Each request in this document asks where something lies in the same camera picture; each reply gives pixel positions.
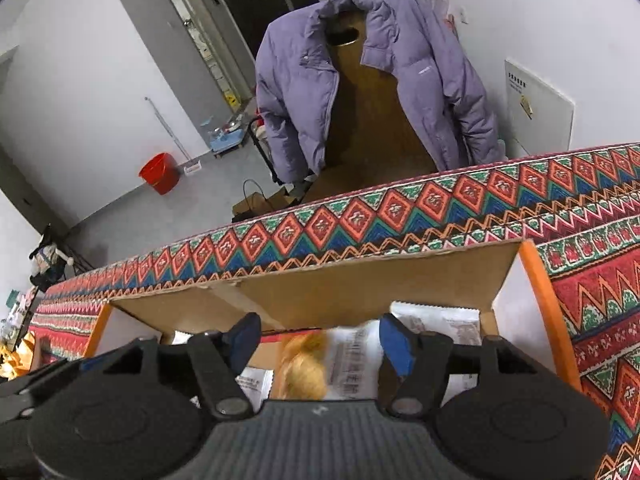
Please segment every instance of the white electrical panel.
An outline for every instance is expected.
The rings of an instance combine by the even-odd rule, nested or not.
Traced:
[[[511,135],[529,155],[567,151],[574,103],[512,61],[504,69]]]

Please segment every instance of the cardboard box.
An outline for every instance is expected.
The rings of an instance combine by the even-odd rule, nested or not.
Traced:
[[[499,333],[580,389],[558,300],[530,240],[351,259],[112,303],[171,337],[226,331],[247,312],[261,316],[263,331],[356,326],[388,312],[393,300],[476,308],[483,334]],[[275,368],[276,346],[261,345],[251,364]]]
[[[242,199],[231,208],[233,216],[239,216],[245,213],[252,213],[252,216],[265,215],[280,211],[289,207],[296,199],[287,194],[287,190],[281,187],[277,192],[264,199],[264,196],[258,192],[251,193],[246,199]]]

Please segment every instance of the patterned fabric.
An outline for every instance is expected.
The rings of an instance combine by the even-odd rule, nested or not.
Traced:
[[[333,197],[198,235],[51,287],[32,328],[82,355],[112,297],[370,254],[532,238],[584,392],[610,418],[598,478],[640,476],[640,145],[473,167]]]

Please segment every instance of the white wall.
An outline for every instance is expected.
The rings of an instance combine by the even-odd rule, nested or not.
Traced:
[[[18,45],[14,23],[28,2],[29,0],[0,0],[0,62],[4,61],[8,51]]]
[[[145,96],[191,156],[207,151],[120,0],[30,0],[14,33],[0,141],[69,225],[139,186],[156,153],[184,161]]]
[[[12,289],[25,292],[31,286],[29,254],[39,242],[36,229],[0,192],[0,319],[8,314],[5,302]]]
[[[210,117],[216,126],[226,123],[231,117],[231,109],[171,1],[120,1],[193,124],[200,125]],[[250,88],[255,84],[254,60],[228,11],[215,5],[213,0],[202,2],[220,32],[219,35],[212,34],[211,40],[221,62],[230,72],[236,65]]]
[[[640,139],[638,0],[450,0],[462,45],[508,124],[504,59],[576,103],[571,148]],[[460,23],[463,6],[468,25]]]

